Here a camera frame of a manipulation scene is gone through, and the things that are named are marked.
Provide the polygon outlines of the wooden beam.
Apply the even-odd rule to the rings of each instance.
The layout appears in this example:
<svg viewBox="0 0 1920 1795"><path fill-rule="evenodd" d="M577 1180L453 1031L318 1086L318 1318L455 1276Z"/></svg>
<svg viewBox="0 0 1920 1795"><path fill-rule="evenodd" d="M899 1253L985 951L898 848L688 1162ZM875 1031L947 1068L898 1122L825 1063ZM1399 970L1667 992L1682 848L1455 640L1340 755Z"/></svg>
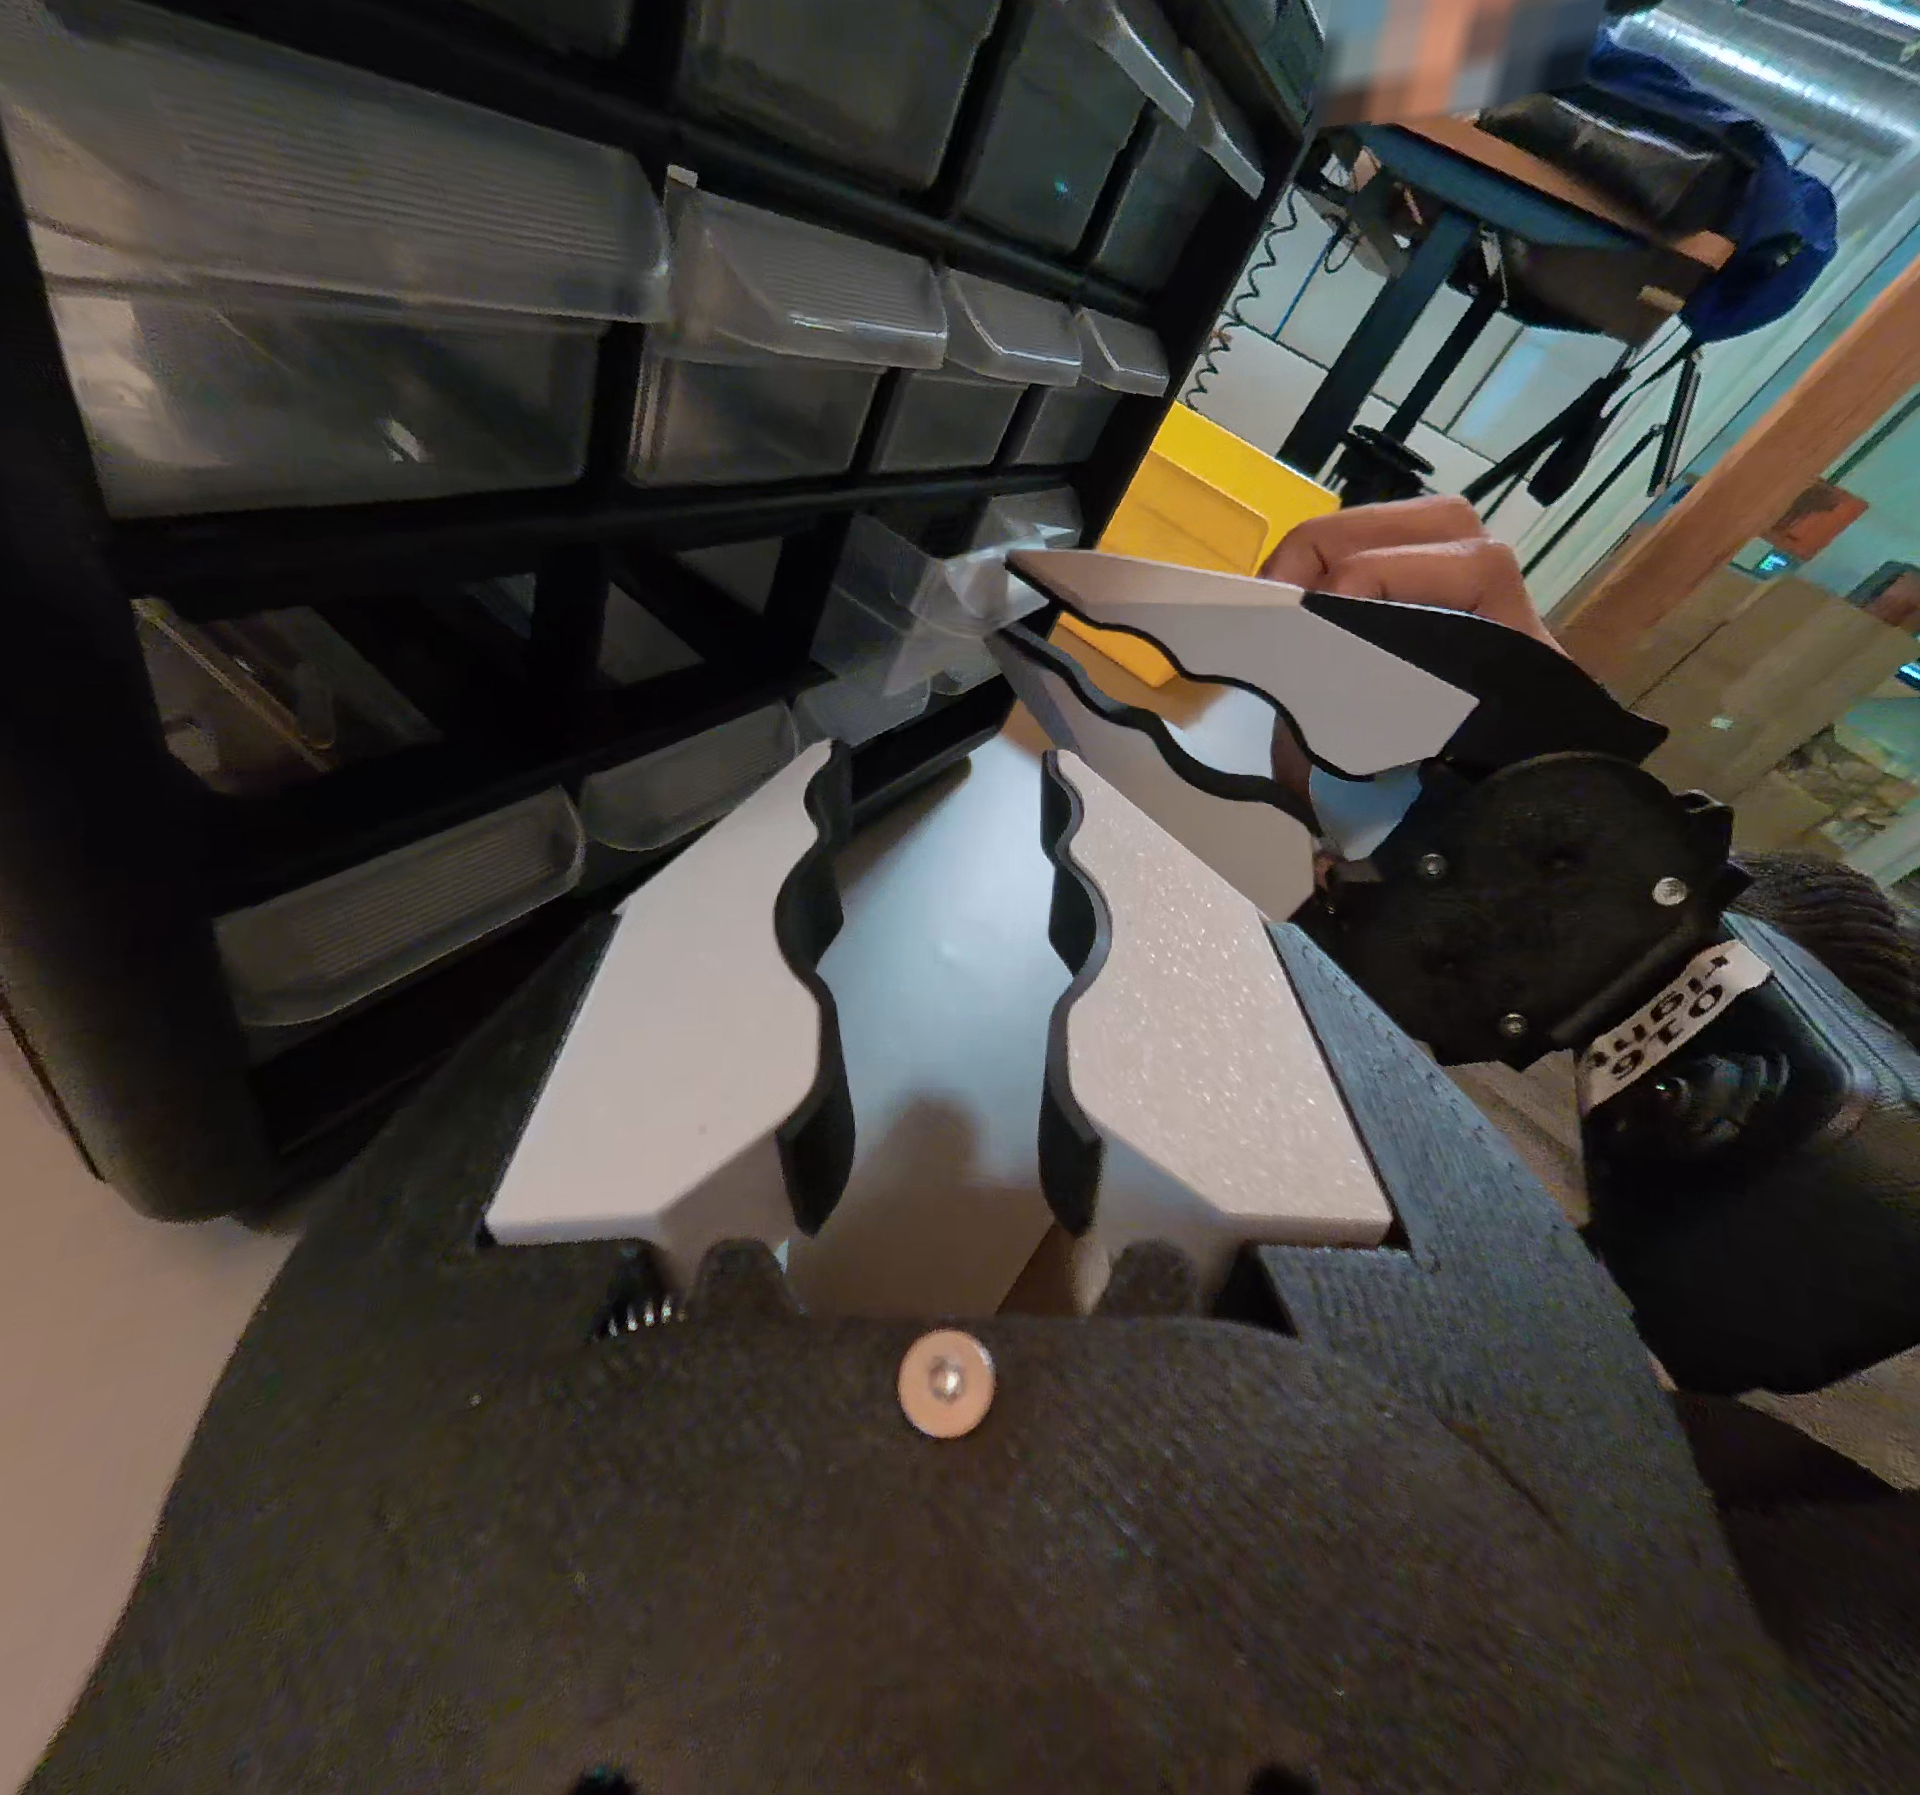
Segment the wooden beam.
<svg viewBox="0 0 1920 1795"><path fill-rule="evenodd" d="M1558 626L1619 686L1641 640L1763 537L1858 437L1920 385L1920 263L1807 362L1807 373L1661 512Z"/></svg>

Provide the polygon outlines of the clear plastic drawer tray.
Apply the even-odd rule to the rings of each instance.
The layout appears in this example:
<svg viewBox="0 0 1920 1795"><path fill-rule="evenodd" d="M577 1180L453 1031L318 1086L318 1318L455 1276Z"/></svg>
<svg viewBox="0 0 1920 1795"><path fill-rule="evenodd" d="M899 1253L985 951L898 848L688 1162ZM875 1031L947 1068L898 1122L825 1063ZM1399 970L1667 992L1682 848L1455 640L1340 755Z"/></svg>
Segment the clear plastic drawer tray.
<svg viewBox="0 0 1920 1795"><path fill-rule="evenodd" d="M808 649L832 680L796 702L799 745L860 751L919 718L922 702L992 680L991 640L1050 607L1007 553L1077 552L1077 537L1070 488L991 499L960 553L933 553L875 512L854 512Z"/></svg>

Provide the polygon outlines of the black bag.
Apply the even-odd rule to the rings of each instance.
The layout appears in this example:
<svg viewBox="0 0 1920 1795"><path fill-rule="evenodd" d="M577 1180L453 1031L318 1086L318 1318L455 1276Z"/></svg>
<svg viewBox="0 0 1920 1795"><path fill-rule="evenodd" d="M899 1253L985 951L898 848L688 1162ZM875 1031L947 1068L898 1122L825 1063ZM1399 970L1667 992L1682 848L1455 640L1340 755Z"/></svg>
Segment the black bag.
<svg viewBox="0 0 1920 1795"><path fill-rule="evenodd" d="M1757 153L1718 129L1652 110L1604 90L1523 96L1474 110L1474 129L1608 190L1656 234L1732 234Z"/></svg>

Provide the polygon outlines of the stack of cardboard boxes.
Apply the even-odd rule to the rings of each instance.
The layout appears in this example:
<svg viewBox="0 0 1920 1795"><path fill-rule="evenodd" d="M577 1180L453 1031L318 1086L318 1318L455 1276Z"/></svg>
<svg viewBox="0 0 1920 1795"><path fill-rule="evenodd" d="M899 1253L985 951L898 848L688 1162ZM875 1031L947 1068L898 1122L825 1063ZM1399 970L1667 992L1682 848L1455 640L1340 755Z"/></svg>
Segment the stack of cardboard boxes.
<svg viewBox="0 0 1920 1795"><path fill-rule="evenodd" d="M1718 566L1613 698L1667 731L1642 772L1717 795L1745 856L1862 856L1913 813L1913 630L1805 573Z"/></svg>

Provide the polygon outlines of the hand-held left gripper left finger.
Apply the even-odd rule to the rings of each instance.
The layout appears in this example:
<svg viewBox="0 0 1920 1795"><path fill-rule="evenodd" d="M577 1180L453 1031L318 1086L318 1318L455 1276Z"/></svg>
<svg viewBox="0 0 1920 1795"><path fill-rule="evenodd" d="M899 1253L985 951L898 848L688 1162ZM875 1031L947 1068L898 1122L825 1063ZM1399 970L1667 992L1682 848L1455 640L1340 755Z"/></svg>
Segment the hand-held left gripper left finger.
<svg viewBox="0 0 1920 1795"><path fill-rule="evenodd" d="M811 745L634 891L486 1206L496 1243L811 1241L854 1167L838 1001L850 751Z"/></svg>

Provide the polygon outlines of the person's dark knit sweater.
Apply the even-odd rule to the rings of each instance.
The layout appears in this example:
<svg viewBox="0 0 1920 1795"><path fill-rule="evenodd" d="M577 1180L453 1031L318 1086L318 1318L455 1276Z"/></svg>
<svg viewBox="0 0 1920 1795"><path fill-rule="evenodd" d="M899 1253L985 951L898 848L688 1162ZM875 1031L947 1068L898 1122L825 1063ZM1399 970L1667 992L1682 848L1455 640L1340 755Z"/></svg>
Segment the person's dark knit sweater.
<svg viewBox="0 0 1920 1795"><path fill-rule="evenodd" d="M1717 1788L1920 1788L1920 1497L1807 1435L1652 1382L1652 1497L1619 1503L1619 1583L1717 1733Z"/></svg>

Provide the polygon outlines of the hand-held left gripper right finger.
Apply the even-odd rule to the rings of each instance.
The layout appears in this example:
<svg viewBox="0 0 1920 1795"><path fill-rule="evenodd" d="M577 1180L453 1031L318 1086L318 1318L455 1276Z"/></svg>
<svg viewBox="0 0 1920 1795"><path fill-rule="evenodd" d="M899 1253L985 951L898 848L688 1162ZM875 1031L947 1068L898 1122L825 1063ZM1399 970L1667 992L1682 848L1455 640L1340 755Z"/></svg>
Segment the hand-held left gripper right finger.
<svg viewBox="0 0 1920 1795"><path fill-rule="evenodd" d="M1272 917L1111 790L1039 762L1050 1020L1035 1167L1084 1253L1364 1243L1394 1206Z"/></svg>

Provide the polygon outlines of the grey desk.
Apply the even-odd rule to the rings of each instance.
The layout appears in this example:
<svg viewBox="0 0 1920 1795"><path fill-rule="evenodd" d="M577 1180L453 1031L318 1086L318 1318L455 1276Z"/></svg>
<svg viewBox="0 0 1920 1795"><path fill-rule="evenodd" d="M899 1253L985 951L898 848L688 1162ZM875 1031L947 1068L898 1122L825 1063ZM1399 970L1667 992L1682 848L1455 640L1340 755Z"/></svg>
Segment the grey desk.
<svg viewBox="0 0 1920 1795"><path fill-rule="evenodd" d="M1039 731L1016 710L963 767L838 856L825 980L854 1173L785 1276L808 1318L992 1318L1050 1232L1035 1188L1050 945ZM0 1078L0 1788L77 1710L278 1220L166 1225L96 1180L8 1042Z"/></svg>

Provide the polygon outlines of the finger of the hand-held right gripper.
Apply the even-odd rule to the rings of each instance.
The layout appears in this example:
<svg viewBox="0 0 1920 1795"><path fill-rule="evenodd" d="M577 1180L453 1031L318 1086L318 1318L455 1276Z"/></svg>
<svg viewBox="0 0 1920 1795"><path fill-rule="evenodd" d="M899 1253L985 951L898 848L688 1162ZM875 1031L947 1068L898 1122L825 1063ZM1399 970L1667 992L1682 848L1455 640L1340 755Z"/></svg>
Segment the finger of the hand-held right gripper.
<svg viewBox="0 0 1920 1795"><path fill-rule="evenodd" d="M1070 652L1026 626L992 630L991 652L1052 751L1129 795L1264 917L1284 921L1316 894L1316 835L1272 780L1211 772L1161 713L1111 702Z"/></svg>
<svg viewBox="0 0 1920 1795"><path fill-rule="evenodd" d="M1291 586L1090 552L1010 552L1007 573L1092 630L1155 642L1180 680L1264 698L1340 780L1434 762L1474 718L1468 691L1309 614Z"/></svg>

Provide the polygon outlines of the black tripod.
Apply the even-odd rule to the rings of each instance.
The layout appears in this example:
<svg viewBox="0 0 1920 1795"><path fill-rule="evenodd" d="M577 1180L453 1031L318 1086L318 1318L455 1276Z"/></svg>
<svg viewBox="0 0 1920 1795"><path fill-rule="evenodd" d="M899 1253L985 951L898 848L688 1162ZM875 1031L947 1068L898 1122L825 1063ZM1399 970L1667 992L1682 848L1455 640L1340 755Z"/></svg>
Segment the black tripod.
<svg viewBox="0 0 1920 1795"><path fill-rule="evenodd" d="M1579 392L1570 392L1549 417L1535 417L1511 442L1487 450L1462 488L1434 488L1430 442L1394 424L1353 424L1326 463L1326 488L1340 511L1359 504L1405 504L1405 499L1455 499L1483 521L1529 492L1535 504L1558 504L1600 457L1604 433L1629 417L1641 392L1656 381L1697 373L1704 337L1693 325L1661 325L1652 346L1619 346L1608 366L1600 366Z"/></svg>

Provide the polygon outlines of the large yellow plastic bin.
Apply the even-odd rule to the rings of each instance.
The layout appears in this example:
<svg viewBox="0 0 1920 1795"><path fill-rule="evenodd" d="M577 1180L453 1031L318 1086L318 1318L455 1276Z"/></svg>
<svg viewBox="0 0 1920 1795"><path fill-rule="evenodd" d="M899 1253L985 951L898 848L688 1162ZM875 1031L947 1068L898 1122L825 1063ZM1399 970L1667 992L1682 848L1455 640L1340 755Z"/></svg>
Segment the large yellow plastic bin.
<svg viewBox="0 0 1920 1795"><path fill-rule="evenodd" d="M1169 402L1092 552L1254 579L1291 525L1332 511L1326 488Z"/></svg>

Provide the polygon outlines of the blue jacket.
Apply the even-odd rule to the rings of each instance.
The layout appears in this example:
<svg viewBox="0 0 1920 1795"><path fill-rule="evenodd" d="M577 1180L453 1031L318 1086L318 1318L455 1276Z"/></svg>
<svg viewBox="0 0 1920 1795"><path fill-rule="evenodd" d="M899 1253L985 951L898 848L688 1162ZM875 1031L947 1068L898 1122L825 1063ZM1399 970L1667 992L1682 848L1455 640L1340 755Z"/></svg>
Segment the blue jacket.
<svg viewBox="0 0 1920 1795"><path fill-rule="evenodd" d="M1732 102L1697 90L1656 53L1593 33L1588 82L1634 102L1641 110L1686 118L1748 165L1748 179L1728 220L1732 259L1693 292L1682 321L1697 346L1745 337L1789 318L1835 259L1835 199L1798 171L1784 146Z"/></svg>

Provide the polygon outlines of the person's right hand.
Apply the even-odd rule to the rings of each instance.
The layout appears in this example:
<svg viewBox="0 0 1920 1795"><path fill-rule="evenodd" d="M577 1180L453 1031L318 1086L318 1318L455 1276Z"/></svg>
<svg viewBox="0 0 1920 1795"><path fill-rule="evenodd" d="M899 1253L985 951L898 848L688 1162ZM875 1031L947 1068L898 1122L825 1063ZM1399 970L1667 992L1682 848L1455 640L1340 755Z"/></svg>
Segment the person's right hand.
<svg viewBox="0 0 1920 1795"><path fill-rule="evenodd" d="M1364 504L1300 521L1256 579L1483 614L1565 649L1529 596L1523 564L1462 499Z"/></svg>

